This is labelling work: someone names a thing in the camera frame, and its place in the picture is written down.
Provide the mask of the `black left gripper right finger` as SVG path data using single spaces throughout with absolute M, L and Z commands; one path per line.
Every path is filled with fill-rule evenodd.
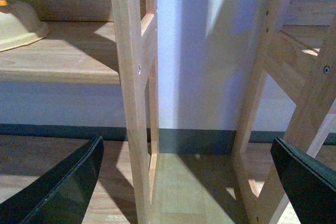
M 335 223 L 335 171 L 278 137 L 271 156 L 299 221 Z

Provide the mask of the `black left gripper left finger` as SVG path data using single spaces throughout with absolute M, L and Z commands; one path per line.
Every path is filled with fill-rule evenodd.
M 1 223 L 82 223 L 104 153 L 101 136 L 1 203 Z

